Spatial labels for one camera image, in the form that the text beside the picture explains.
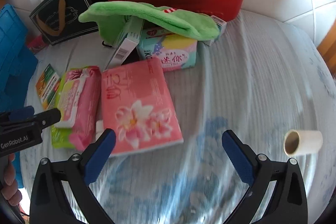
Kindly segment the person's left hand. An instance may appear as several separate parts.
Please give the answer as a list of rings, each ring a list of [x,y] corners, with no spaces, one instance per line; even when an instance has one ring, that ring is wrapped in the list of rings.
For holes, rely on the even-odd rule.
[[[13,166],[13,161],[15,159],[15,155],[12,153],[8,157],[8,163],[4,170],[4,186],[1,190],[1,193],[4,199],[11,206],[18,206],[22,200],[22,194],[18,188],[18,182],[15,178],[15,168]]]

